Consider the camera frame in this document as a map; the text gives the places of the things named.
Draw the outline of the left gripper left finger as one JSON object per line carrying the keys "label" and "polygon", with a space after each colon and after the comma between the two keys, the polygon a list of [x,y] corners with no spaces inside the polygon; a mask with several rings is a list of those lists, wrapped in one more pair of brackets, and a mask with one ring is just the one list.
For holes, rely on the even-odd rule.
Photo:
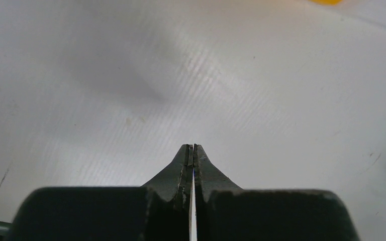
{"label": "left gripper left finger", "polygon": [[189,240],[192,145],[139,187],[46,187],[22,203],[6,240]]}

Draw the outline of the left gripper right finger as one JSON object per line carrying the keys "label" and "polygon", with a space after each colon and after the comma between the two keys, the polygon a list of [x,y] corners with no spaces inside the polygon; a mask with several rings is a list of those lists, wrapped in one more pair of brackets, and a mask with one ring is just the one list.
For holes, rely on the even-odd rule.
{"label": "left gripper right finger", "polygon": [[198,240],[359,240],[343,201],[319,189],[247,190],[194,145]]}

